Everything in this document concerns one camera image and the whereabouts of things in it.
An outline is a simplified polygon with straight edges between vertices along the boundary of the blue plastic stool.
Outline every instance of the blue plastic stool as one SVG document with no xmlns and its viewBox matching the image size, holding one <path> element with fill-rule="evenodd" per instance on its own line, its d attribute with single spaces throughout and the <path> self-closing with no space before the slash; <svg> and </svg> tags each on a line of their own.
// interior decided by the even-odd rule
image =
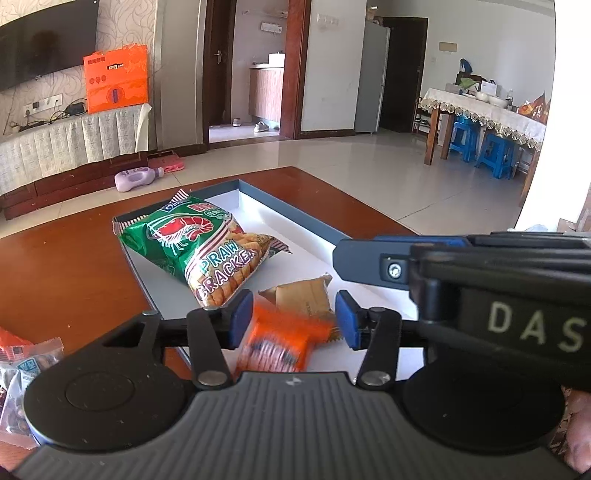
<svg viewBox="0 0 591 480">
<path fill-rule="evenodd" d="M 509 138 L 497 137 L 493 132 L 488 132 L 482 142 L 480 155 L 474 165 L 476 168 L 481 163 L 492 167 L 492 176 L 501 179 L 506 176 L 511 178 L 513 168 L 513 156 L 515 144 Z"/>
<path fill-rule="evenodd" d="M 452 142 L 450 150 L 462 154 L 462 160 L 470 163 L 476 160 L 476 143 L 478 142 L 479 127 L 476 122 L 462 116 L 453 124 Z"/>
</svg>

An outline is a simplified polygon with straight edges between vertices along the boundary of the plastic bottle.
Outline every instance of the plastic bottle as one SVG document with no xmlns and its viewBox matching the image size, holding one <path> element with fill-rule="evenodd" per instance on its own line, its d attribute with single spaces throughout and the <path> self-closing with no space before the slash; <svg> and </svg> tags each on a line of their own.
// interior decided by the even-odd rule
<svg viewBox="0 0 591 480">
<path fill-rule="evenodd" d="M 132 168 L 120 171 L 115 175 L 115 187 L 120 192 L 128 192 L 140 185 L 149 185 L 155 178 L 160 178 L 163 175 L 164 169 L 162 167 L 155 170 L 149 167 Z"/>
</svg>

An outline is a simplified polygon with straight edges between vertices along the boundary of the lace tablecloth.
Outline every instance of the lace tablecloth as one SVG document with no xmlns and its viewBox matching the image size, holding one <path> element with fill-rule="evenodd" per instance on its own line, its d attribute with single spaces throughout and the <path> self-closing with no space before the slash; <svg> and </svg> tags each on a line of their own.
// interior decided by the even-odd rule
<svg viewBox="0 0 591 480">
<path fill-rule="evenodd" d="M 150 106 L 84 114 L 0 137 L 0 195 L 87 163 L 148 149 Z"/>
<path fill-rule="evenodd" d="M 497 133 L 513 138 L 520 145 L 527 144 L 537 151 L 542 149 L 546 132 L 544 124 L 474 97 L 429 88 L 420 107 L 428 111 L 439 108 L 443 112 L 464 115 Z"/>
</svg>

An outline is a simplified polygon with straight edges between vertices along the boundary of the white shoe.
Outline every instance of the white shoe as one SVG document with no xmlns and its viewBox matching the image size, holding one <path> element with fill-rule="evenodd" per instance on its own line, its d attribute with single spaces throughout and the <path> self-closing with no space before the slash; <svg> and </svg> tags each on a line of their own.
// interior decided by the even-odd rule
<svg viewBox="0 0 591 480">
<path fill-rule="evenodd" d="M 267 131 L 269 131 L 269 126 L 267 124 L 265 124 L 265 122 L 258 122 L 255 125 L 255 133 L 267 132 Z"/>
</svg>

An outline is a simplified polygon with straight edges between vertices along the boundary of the prawn cracker bag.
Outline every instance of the prawn cracker bag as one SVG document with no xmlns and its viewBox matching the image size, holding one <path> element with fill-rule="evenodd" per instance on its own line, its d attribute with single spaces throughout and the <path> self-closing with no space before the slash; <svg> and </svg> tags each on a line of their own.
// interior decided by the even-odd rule
<svg viewBox="0 0 591 480">
<path fill-rule="evenodd" d="M 231 213 L 180 190 L 166 205 L 114 222 L 125 245 L 186 281 L 199 303 L 221 306 L 268 257 L 289 252 L 270 235 L 245 233 Z"/>
</svg>

